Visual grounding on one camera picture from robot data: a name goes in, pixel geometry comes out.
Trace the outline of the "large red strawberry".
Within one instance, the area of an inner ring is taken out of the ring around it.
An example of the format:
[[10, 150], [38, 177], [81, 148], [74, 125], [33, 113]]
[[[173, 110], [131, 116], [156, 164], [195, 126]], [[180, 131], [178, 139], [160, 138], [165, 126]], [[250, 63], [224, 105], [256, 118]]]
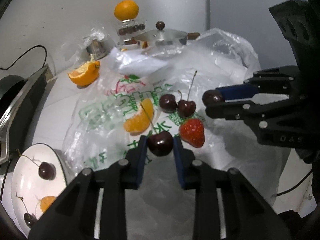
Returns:
[[179, 127], [180, 138], [195, 148], [201, 148], [205, 142], [204, 125], [198, 118], [185, 120]]

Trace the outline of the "small orange segment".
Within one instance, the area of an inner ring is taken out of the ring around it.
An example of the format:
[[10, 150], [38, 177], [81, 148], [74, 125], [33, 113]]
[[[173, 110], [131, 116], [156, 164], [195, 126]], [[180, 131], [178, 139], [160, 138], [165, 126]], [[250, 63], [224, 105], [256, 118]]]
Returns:
[[138, 112], [127, 119], [123, 127], [126, 132], [138, 134], [144, 132], [151, 124], [153, 119], [153, 104], [149, 98], [144, 99], [138, 107]]

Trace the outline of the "dark cherry with stem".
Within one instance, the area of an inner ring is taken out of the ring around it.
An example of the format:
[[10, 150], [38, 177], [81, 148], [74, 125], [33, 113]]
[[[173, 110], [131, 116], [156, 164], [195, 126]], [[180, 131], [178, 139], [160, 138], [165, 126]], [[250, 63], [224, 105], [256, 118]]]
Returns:
[[196, 74], [197, 74], [197, 71], [194, 72], [193, 79], [192, 79], [190, 87], [189, 87], [187, 99], [186, 100], [181, 99], [177, 104], [178, 116], [183, 119], [191, 117], [196, 110], [196, 103], [194, 101], [189, 100], [191, 89], [192, 89]]
[[23, 219], [24, 219], [25, 224], [29, 228], [32, 228], [33, 225], [36, 224], [38, 220], [31, 213], [28, 212], [28, 209], [24, 203], [23, 197], [20, 197], [17, 194], [16, 194], [16, 197], [22, 202], [22, 204], [25, 208], [26, 213], [23, 215]]

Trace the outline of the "large orange segment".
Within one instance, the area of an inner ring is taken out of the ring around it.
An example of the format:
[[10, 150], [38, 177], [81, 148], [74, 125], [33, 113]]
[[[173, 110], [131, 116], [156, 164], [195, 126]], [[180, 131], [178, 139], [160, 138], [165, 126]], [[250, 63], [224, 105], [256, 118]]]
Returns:
[[47, 209], [52, 205], [52, 203], [56, 200], [55, 196], [45, 196], [40, 200], [40, 209], [44, 213]]

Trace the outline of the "clear printed plastic bag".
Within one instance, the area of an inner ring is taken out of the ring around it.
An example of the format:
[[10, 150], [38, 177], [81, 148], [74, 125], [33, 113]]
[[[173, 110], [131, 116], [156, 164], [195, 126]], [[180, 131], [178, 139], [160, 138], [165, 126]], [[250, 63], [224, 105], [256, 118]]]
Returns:
[[220, 170], [238, 168], [269, 203], [276, 200], [280, 149], [257, 143], [242, 121], [212, 120], [204, 111], [206, 90], [242, 83], [260, 69], [244, 38], [210, 29], [185, 46], [172, 44], [121, 51], [101, 59], [99, 77], [80, 95], [62, 146], [72, 174], [109, 167], [138, 145], [141, 136], [163, 131], [178, 136], [185, 118], [181, 100], [195, 105], [204, 144], [194, 153]]

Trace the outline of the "small steel pot with lid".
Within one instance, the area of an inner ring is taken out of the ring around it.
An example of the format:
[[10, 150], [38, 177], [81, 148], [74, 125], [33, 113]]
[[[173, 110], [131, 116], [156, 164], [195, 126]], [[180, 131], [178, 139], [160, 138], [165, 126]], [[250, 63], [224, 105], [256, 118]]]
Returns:
[[144, 32], [135, 36], [133, 39], [139, 44], [140, 48], [163, 47], [163, 46], [185, 46], [187, 41], [196, 40], [200, 33], [186, 33], [184, 31], [169, 29], [165, 23], [158, 21], [156, 29]]

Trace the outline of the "half peeled orange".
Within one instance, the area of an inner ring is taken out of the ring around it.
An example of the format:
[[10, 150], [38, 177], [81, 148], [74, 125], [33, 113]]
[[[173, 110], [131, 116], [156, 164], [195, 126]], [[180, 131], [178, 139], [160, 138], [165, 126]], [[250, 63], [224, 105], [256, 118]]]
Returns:
[[85, 87], [99, 77], [99, 70], [99, 61], [87, 61], [75, 70], [68, 72], [68, 77], [77, 86]]

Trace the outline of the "white round plate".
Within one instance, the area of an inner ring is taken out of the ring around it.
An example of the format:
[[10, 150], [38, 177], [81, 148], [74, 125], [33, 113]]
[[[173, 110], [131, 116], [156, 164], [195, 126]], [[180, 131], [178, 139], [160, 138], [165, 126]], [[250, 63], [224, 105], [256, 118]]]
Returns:
[[[44, 180], [39, 174], [39, 166], [47, 162], [55, 167], [55, 178]], [[24, 221], [24, 214], [30, 213], [39, 219], [43, 212], [40, 200], [47, 196], [58, 196], [67, 186], [66, 176], [56, 152], [46, 144], [34, 144], [18, 158], [11, 181], [12, 205], [16, 220], [25, 236], [30, 228]]]

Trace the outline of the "steel cup in plastic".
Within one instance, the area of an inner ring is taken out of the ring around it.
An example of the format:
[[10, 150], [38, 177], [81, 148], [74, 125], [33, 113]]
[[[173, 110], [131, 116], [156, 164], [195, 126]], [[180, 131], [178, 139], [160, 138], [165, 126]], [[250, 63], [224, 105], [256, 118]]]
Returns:
[[75, 32], [75, 55], [80, 60], [106, 57], [115, 43], [104, 26], [83, 27]]

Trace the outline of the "silver induction cooker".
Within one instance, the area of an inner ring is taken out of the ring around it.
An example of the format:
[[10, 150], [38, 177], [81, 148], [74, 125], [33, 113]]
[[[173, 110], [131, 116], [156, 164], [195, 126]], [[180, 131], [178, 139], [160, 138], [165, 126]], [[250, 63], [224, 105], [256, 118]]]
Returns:
[[1, 117], [1, 164], [21, 150], [29, 124], [47, 85], [48, 66], [26, 78], [26, 83]]

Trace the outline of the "clear container with cherries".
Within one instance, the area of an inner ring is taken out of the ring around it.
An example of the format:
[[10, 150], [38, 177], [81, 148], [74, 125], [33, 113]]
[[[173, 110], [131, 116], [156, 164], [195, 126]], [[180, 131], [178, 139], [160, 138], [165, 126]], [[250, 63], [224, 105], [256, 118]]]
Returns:
[[127, 50], [138, 49], [139, 44], [135, 40], [135, 37], [143, 33], [145, 29], [145, 20], [140, 18], [118, 21], [116, 27], [119, 36], [118, 48]]

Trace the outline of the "whole orange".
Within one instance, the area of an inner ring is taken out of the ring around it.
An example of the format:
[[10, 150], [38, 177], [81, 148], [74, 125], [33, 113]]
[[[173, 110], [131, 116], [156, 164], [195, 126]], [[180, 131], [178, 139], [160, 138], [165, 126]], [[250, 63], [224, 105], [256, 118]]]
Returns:
[[139, 6], [133, 0], [123, 0], [114, 9], [114, 16], [119, 21], [132, 20], [137, 17]]

